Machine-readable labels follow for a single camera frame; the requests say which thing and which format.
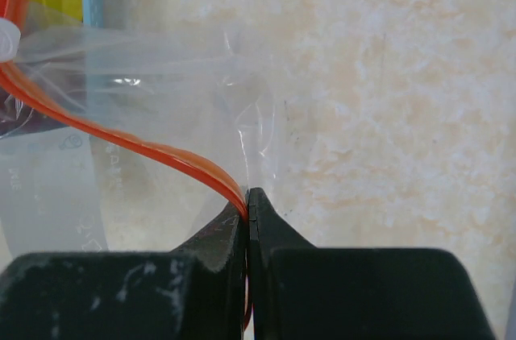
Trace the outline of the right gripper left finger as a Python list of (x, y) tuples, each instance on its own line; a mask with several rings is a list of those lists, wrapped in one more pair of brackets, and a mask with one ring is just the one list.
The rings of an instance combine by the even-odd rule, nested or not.
[(247, 228), (233, 205), (169, 252), (19, 256), (1, 275), (4, 339), (240, 339)]

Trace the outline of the clear zip top bag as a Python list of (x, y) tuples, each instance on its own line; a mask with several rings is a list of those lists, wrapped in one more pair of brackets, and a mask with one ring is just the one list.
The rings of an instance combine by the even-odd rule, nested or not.
[(277, 59), (234, 21), (131, 32), (1, 0), (1, 250), (175, 247), (284, 171)]

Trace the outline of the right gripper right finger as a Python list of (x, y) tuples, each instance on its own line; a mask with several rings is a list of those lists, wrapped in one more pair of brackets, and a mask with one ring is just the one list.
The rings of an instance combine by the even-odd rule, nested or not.
[(322, 248), (248, 194), (258, 339), (492, 339), (462, 263), (438, 248)]

